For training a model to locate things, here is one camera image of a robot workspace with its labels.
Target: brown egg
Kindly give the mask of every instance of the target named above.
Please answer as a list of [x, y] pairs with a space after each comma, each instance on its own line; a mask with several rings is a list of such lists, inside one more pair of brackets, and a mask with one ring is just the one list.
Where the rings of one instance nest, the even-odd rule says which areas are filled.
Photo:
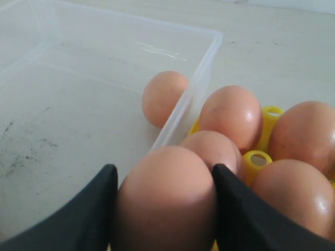
[[192, 151], [167, 146], [144, 157], [116, 201], [113, 251], [209, 251], [216, 229], [216, 190]]
[[201, 130], [224, 134], [244, 154], [255, 147], [261, 137], [262, 109], [252, 92], [230, 85], [209, 96], [201, 110], [199, 124]]
[[146, 119], [162, 128], [187, 86], [187, 78], [174, 71], [161, 72], [152, 78], [142, 95], [142, 110]]
[[180, 146], [195, 152], [210, 171], [216, 164], [225, 164], [241, 180], [245, 179], [242, 155], [234, 142], [223, 134], [199, 131], [187, 136]]
[[292, 159], [274, 161], [259, 172], [251, 189], [297, 224], [330, 238], [335, 192], [311, 165]]
[[273, 128], [269, 140], [272, 160], [297, 159], [328, 178], [335, 175], [335, 109], [308, 101], [287, 110]]

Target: yellow plastic holder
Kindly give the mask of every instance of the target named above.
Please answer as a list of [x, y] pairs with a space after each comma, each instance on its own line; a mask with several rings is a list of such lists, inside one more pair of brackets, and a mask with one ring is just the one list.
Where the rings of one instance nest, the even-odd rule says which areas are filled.
[[269, 155], [262, 151], [253, 150], [243, 155], [243, 160], [246, 168], [246, 181], [248, 186], [251, 186], [260, 170], [267, 164], [272, 162]]
[[263, 130], [261, 138], [255, 147], [255, 150], [267, 153], [267, 147], [269, 145], [269, 139], [272, 129], [280, 116], [284, 113], [284, 110], [277, 106], [265, 106], [262, 109], [263, 113]]
[[199, 125], [199, 117], [197, 118], [197, 120], [194, 122], [193, 126], [191, 127], [191, 129], [189, 130], [188, 135], [191, 135], [193, 133], [196, 133], [200, 131], [200, 125]]

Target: clear plastic container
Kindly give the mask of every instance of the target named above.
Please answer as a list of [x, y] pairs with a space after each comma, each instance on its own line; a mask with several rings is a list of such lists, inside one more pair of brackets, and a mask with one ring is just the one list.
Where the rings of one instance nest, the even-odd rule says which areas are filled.
[[[9, 238], [76, 195], [103, 165], [120, 182], [150, 150], [181, 140], [200, 110], [216, 31], [60, 1], [0, 7], [0, 235]], [[162, 130], [141, 92], [160, 71], [190, 80]]]

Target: yellow egg tray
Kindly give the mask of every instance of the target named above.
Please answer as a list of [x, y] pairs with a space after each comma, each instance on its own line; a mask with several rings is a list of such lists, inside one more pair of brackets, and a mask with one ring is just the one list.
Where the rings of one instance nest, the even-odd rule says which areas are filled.
[[[246, 167], [246, 181], [248, 186], [251, 186], [254, 179], [256, 178], [259, 171], [272, 162], [272, 159], [267, 154], [267, 148], [269, 146], [269, 139], [273, 127], [284, 113], [284, 110], [277, 106], [265, 106], [262, 109], [263, 113], [263, 131], [261, 138], [256, 145], [255, 149], [245, 153], [243, 160]], [[193, 134], [200, 131], [199, 117], [194, 122], [193, 126], [189, 130], [187, 135]], [[333, 188], [335, 189], [335, 181], [331, 181]], [[217, 243], [214, 243], [212, 251], [219, 251]]]

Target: chicken egg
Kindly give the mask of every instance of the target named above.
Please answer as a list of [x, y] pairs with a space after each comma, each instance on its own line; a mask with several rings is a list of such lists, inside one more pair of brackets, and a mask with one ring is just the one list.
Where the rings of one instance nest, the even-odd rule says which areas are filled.
[[142, 110], [146, 119], [163, 128], [188, 87], [188, 79], [176, 71], [157, 74], [146, 85], [142, 95]]
[[199, 116], [201, 130], [216, 131], [231, 139], [241, 154], [256, 146], [263, 129], [262, 108], [249, 90], [230, 85], [213, 92]]
[[180, 146], [195, 152], [211, 171], [216, 164], [225, 164], [241, 180], [245, 179], [242, 155], [229, 138], [219, 132], [199, 131], [187, 136]]
[[166, 146], [140, 160], [121, 184], [113, 251], [210, 251], [216, 230], [216, 189], [201, 158]]
[[272, 130], [269, 155], [306, 162], [335, 178], [335, 109], [319, 101], [291, 107]]
[[274, 161], [258, 173], [251, 189], [295, 223], [331, 238], [335, 192], [316, 168], [293, 159]]

